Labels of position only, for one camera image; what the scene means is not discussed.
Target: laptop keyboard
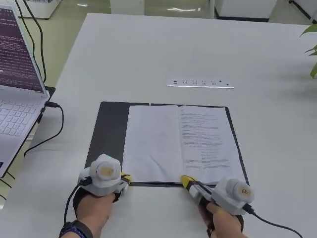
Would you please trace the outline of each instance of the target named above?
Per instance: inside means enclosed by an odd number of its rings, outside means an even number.
[[[38,106],[0,99],[0,135],[20,136]]]

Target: wristwatch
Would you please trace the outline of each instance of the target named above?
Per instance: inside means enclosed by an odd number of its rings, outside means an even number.
[[[61,238],[68,232],[73,232],[77,234],[80,238],[94,238],[91,230],[84,224],[78,220],[73,222],[66,222],[59,233],[59,237]]]

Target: hand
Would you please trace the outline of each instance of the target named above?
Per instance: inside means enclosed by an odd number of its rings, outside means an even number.
[[[99,238],[101,230],[109,219],[114,194],[104,197],[85,196],[77,208],[77,219],[84,223],[93,233],[94,238]]]
[[[208,217],[202,208],[199,208],[199,210],[204,222],[208,225],[211,222],[211,217]],[[211,238],[246,238],[241,233],[241,224],[238,218],[231,216],[213,203],[207,205],[207,210],[213,214],[215,230],[211,234]]]

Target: green plant leaf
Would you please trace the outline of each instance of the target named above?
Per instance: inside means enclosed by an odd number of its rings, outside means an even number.
[[[317,24],[314,24],[314,25],[309,26],[309,27],[301,34],[301,36],[304,35],[304,34],[306,34],[306,33],[310,33],[310,32],[317,32]]]
[[[305,53],[309,52],[309,51],[317,51],[317,45],[315,45],[314,48],[311,48],[310,50],[307,50]]]
[[[316,74],[317,74],[317,63],[315,64],[315,66],[313,67],[311,71],[311,77],[315,78]]]

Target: floor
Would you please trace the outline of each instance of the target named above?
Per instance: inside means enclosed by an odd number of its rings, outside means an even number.
[[[44,55],[47,68],[47,85],[55,86],[63,70],[68,54],[76,39],[88,12],[138,14],[132,0],[64,0],[49,20],[39,20],[44,33]],[[145,0],[145,15],[209,18],[209,0]],[[308,19],[287,0],[278,0],[270,22],[309,25]],[[35,38],[36,59],[40,61],[39,32],[32,19],[26,22]],[[10,174],[18,176],[23,153],[28,148],[26,143],[9,169]],[[0,181],[0,195],[7,197],[14,178],[7,174]],[[5,199],[0,197],[0,209]]]

